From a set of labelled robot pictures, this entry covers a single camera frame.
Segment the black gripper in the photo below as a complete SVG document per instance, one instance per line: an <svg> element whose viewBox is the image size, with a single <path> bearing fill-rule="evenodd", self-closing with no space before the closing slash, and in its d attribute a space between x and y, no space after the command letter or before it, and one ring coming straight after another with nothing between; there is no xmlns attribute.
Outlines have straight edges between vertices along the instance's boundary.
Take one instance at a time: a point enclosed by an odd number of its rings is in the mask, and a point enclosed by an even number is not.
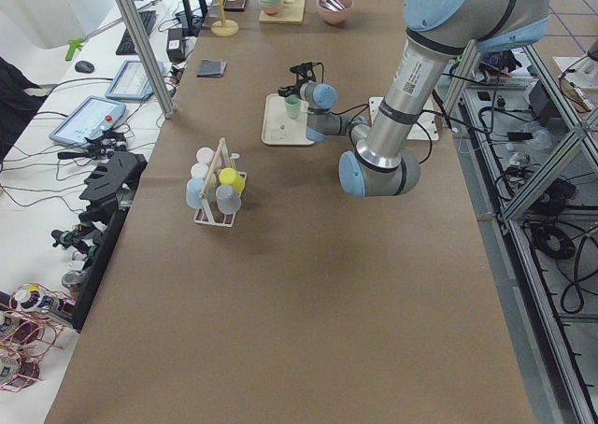
<svg viewBox="0 0 598 424"><path fill-rule="evenodd" d="M316 83L317 78L314 73L313 62L301 63L290 68L290 72L295 74L295 83L289 86L278 88L278 95L287 98L291 95L296 95L302 100L313 101L315 88L308 88L311 83Z"/></svg>

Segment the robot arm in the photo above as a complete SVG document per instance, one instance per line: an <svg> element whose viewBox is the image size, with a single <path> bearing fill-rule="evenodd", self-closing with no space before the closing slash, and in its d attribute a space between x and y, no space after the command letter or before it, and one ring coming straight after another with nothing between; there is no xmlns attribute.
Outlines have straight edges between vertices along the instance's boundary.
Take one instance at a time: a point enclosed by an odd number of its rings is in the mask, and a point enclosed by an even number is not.
<svg viewBox="0 0 598 424"><path fill-rule="evenodd" d="M345 135L353 144L338 164L345 193L359 198L406 193L418 183L420 165L404 143L449 60L471 40L483 53L537 42L548 28L548 10L549 0L406 0L402 60L370 124L333 114L335 89L310 76L306 64L292 68L295 83L278 94L307 101L307 137Z"/></svg>

